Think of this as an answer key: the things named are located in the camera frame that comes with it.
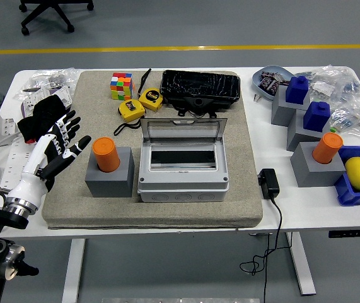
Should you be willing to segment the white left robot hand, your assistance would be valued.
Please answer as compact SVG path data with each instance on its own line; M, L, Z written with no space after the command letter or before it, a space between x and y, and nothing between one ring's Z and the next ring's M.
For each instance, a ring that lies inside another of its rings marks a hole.
M91 141L86 135L68 146L79 129L79 122L80 118L72 110L48 130L37 134L37 143L22 170L20 182L6 197L5 210L17 209L32 215L39 209L42 196L54 184L54 177L70 166Z

